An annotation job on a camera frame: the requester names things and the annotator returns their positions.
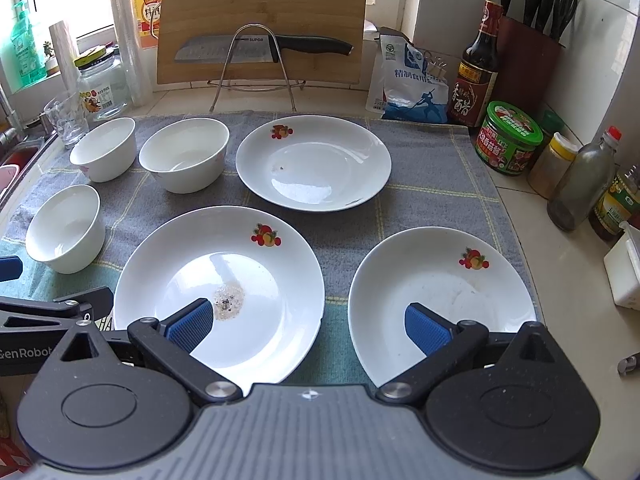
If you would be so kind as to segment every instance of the potted plant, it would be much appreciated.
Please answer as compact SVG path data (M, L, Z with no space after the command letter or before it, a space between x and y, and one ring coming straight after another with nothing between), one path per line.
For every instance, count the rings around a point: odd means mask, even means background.
M44 42L44 55L45 63L44 67L47 69L47 76L54 75L56 72L60 72L58 67L58 60L56 59L56 53L53 51L53 45L50 41Z

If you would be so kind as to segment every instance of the wooden cutting board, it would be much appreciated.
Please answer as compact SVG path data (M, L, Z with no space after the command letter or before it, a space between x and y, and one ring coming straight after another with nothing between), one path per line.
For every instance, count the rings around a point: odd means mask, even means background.
M354 46L350 56L284 50L290 79L357 83L360 78L365 0L162 0L158 83L217 80L222 64L174 62L194 36L234 34L247 23L262 23L275 34L329 36ZM263 34L258 28L247 34ZM282 79L277 63L230 64L231 79Z

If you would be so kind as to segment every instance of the yellow lid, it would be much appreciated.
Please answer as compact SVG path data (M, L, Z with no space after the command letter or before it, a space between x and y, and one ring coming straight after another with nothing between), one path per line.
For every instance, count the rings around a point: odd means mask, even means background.
M568 161L574 160L575 154L578 153L578 146L576 146L571 141L565 139L558 132L554 133L554 136L549 142L549 146L558 155L560 155L562 158Z
M95 61L100 56L103 56L107 52L107 48L104 45L97 45L91 47L89 50L85 50L79 57L74 60L74 65L78 68Z

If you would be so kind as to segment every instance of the fruit pattern on plate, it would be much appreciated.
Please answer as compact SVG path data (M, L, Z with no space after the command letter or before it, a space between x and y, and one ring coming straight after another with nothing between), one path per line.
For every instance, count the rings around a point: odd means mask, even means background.
M263 224L256 224L251 241L267 247L279 246L282 243L282 240L278 237L278 232Z
M289 128L286 124L275 124L271 128L271 139L284 139L293 134L293 128Z
M462 259L458 263L467 269L480 270L489 268L489 261L484 258L484 254L480 254L480 251L470 247L467 247L466 252L462 253Z

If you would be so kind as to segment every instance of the dish towel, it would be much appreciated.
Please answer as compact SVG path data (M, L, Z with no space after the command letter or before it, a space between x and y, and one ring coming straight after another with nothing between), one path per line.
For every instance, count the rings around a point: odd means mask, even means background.
M197 116L222 121L231 136L222 176L206 189L187 195L165 192L138 160L115 180L90 183L71 166L69 152L60 153L18 207L0 241L0 255L17 254L24 263L21 279L0 283L0 294L46 301L95 286L107 285L115 291L127 259L154 229L194 209L242 205L269 212L300 232L314 250L324 276L326 298L320 332L309 354L287 378L289 383L369 383L351 344L347 324L349 288L367 253L384 238L404 229L439 225L482 238L511 262L537 305L511 221L488 174L490 170L474 153L466 128L346 118L368 128L385 143L392 159L391 176L384 189L364 204L341 212L310 214L266 202L249 192L236 173L240 142L261 124L290 115L244 111ZM160 128L182 118L185 116L136 118L138 149ZM31 260L24 249L24 238L44 201L72 184L90 184L98 191L107 236L89 267L62 275ZM98 325L104 330L111 328L109 319Z

